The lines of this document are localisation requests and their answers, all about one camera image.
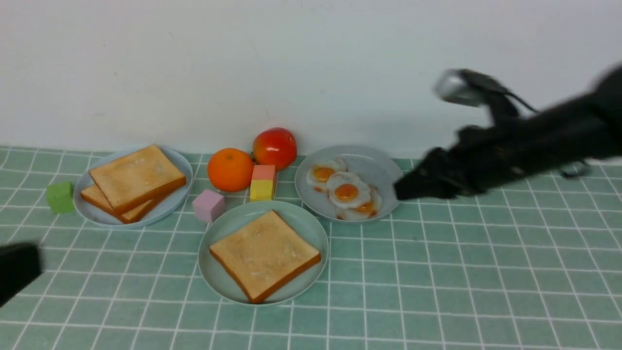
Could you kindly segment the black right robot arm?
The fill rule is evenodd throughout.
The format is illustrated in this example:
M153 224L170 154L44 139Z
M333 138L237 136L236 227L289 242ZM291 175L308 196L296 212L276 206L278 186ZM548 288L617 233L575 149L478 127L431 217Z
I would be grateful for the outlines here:
M394 185L400 201L476 196L587 159L621 155L620 66L589 92L523 118L517 95L469 69L444 71L434 90L449 103L489 108L488 128L467 125L449 149L432 148Z

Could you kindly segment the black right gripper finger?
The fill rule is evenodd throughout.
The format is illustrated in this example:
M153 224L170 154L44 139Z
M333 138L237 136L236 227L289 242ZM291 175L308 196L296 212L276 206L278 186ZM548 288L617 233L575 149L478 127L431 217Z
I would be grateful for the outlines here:
M418 166L395 182L394 191L399 201L437 198L438 182L427 169Z

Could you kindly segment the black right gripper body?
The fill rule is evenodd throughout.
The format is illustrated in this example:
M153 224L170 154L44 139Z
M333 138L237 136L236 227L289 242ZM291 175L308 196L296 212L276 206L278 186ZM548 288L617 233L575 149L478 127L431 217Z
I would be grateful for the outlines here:
M422 159L422 197L474 196L540 172L540 131L528 124L464 127L450 148Z

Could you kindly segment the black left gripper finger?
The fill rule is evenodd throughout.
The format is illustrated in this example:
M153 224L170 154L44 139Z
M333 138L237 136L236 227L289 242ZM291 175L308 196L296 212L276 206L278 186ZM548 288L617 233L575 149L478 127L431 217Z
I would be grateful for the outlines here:
M42 250L37 242L0 246L0 306L3 307L44 273Z

